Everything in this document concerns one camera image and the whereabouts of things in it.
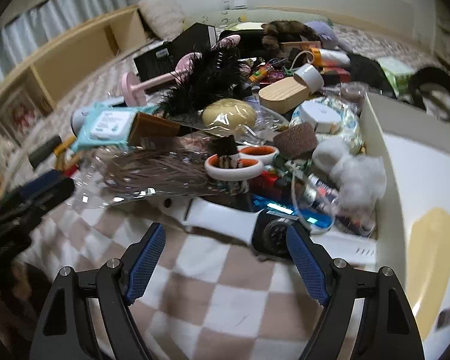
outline black feather duster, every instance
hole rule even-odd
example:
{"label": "black feather duster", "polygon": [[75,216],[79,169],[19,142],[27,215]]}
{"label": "black feather duster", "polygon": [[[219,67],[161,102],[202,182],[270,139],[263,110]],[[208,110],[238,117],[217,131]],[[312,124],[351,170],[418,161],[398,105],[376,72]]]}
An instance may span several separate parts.
{"label": "black feather duster", "polygon": [[236,49],[220,45],[194,54],[191,69],[164,96],[157,113],[163,117],[196,115],[213,102],[233,97],[233,88],[242,88]]}

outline round bread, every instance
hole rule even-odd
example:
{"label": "round bread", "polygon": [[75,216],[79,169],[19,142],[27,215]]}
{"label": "round bread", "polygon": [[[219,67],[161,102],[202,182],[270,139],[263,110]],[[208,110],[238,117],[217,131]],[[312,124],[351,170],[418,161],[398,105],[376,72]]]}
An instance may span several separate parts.
{"label": "round bread", "polygon": [[208,128],[233,131],[238,125],[254,127],[257,114],[253,107],[237,99],[221,99],[203,110],[202,121]]}

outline metal screw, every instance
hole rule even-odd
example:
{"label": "metal screw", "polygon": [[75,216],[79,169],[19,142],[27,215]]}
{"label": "metal screw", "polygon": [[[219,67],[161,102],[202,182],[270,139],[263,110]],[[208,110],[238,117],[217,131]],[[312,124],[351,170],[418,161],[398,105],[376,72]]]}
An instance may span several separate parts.
{"label": "metal screw", "polygon": [[108,268],[117,268],[120,265],[120,259],[109,259],[106,265]]}
{"label": "metal screw", "polygon": [[384,266],[384,267],[382,268],[382,273],[383,273],[385,276],[393,276],[393,275],[394,275],[394,270],[393,270],[392,268],[389,268],[389,267],[387,267],[387,266]]}
{"label": "metal screw", "polygon": [[68,276],[70,274],[70,272],[72,271],[72,269],[69,266],[64,266],[62,269],[60,269],[60,274],[62,276]]}
{"label": "metal screw", "polygon": [[344,259],[334,259],[334,265],[337,268],[345,268],[347,266],[347,262]]}

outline curtain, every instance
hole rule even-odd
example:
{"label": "curtain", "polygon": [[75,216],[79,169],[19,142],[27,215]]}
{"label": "curtain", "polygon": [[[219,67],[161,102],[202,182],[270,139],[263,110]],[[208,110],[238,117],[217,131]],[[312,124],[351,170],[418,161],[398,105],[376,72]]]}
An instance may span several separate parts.
{"label": "curtain", "polygon": [[127,0],[47,0],[21,14],[0,30],[0,81],[49,40],[127,5]]}

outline fluffy pillow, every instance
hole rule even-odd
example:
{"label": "fluffy pillow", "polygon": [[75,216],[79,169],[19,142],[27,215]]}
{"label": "fluffy pillow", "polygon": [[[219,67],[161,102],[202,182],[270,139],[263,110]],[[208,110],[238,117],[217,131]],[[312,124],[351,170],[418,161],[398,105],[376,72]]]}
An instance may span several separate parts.
{"label": "fluffy pillow", "polygon": [[140,0],[140,12],[159,38],[173,40],[183,32],[185,15],[175,0]]}

